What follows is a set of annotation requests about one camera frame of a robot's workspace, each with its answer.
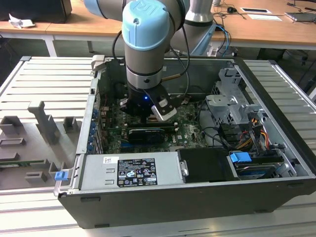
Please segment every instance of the warning label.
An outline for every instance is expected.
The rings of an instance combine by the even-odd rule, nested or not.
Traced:
[[[118,160],[118,186],[120,188],[157,184],[154,158]]]

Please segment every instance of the robotic arm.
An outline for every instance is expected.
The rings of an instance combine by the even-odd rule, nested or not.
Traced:
[[[208,44],[212,0],[84,0],[84,4],[93,14],[122,21],[129,97],[121,102],[121,110],[142,121],[152,112],[159,121],[175,115],[181,99],[171,99],[161,85],[164,54],[171,42],[187,51],[183,34],[177,32],[182,27],[193,39],[190,52]]]

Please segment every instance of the circuit board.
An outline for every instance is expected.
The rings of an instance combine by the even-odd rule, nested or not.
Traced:
[[[127,132],[130,130],[129,125],[140,124],[140,119],[122,112],[119,109],[119,101],[115,101],[110,105],[109,110],[103,113],[102,117],[102,121],[105,121],[103,129],[107,134],[105,152],[108,154],[169,152],[176,151],[179,148],[207,147],[206,140],[201,133],[196,117],[196,103],[191,102],[183,105],[177,109],[177,114],[167,121],[175,129],[165,134],[164,142],[159,144],[131,145],[127,138]],[[151,121],[155,122],[157,125],[157,120],[154,117],[148,118],[148,121],[148,123]]]

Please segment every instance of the black box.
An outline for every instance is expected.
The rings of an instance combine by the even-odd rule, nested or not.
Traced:
[[[236,178],[223,148],[179,149],[180,161],[186,161],[189,176],[186,183],[233,181]]]
[[[0,20],[13,17],[34,22],[65,23],[71,14],[70,0],[0,0]]]

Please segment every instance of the blue cable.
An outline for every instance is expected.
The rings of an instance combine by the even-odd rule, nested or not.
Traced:
[[[219,25],[216,25],[216,26],[217,26],[219,29],[221,29],[221,30],[225,33],[225,36],[226,36],[226,39],[227,39],[226,48],[225,48],[225,51],[224,51],[224,53],[223,53],[223,55],[222,55],[222,57],[224,57],[224,55],[225,55],[225,53],[226,53],[226,51],[227,51],[227,49],[228,49],[228,45],[229,45],[228,34],[227,34],[227,31],[224,30],[222,27],[220,27]]]

